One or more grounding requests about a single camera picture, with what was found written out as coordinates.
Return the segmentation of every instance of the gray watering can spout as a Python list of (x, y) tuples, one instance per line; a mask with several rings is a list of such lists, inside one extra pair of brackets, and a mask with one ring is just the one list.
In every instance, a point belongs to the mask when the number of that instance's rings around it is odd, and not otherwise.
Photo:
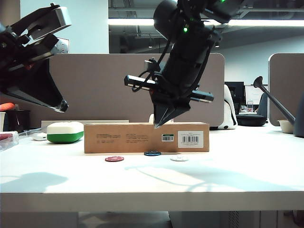
[(304, 138), (304, 93), (302, 95), (296, 118), (275, 98), (273, 97), (263, 86), (263, 77), (259, 76), (253, 82), (255, 88), (260, 88), (269, 99), (276, 105), (276, 107), (281, 111), (281, 113), (286, 117), (286, 119), (294, 126), (294, 134), (297, 137)]
[(286, 117), (286, 119), (292, 124), (295, 124), (295, 117), (274, 97), (272, 96), (268, 90), (263, 86), (263, 77), (259, 76), (253, 82), (253, 86), (255, 88), (260, 88), (269, 99), (277, 106), (277, 108), (281, 111), (281, 113)]

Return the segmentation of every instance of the ceiling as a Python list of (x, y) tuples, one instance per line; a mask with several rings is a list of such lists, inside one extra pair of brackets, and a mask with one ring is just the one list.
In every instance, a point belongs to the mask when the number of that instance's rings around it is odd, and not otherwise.
[[(162, 0), (108, 0), (111, 19), (152, 19)], [(304, 0), (245, 0), (234, 19), (304, 19)], [(217, 27), (220, 48), (304, 35), (304, 27)], [(161, 53), (166, 40), (154, 26), (109, 26), (110, 53)]]

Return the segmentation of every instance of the computer monitor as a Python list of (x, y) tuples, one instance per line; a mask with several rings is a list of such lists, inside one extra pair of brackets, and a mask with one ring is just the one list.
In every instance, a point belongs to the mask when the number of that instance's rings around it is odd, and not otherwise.
[(225, 82), (228, 86), (233, 103), (245, 104), (244, 82)]
[(246, 104), (248, 101), (253, 101), (253, 105), (259, 105), (263, 91), (255, 88), (253, 85), (245, 85)]

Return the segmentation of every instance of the cardboard box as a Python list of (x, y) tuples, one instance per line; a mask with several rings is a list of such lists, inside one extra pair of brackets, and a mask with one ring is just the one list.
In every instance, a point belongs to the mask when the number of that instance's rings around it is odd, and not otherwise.
[(85, 125), (85, 153), (208, 152), (209, 124), (96, 123)]

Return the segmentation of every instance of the green and white container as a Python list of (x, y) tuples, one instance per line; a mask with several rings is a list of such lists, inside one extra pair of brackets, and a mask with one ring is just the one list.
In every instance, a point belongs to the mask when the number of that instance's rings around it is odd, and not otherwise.
[(73, 143), (84, 136), (80, 122), (59, 122), (47, 126), (47, 140), (52, 143)]

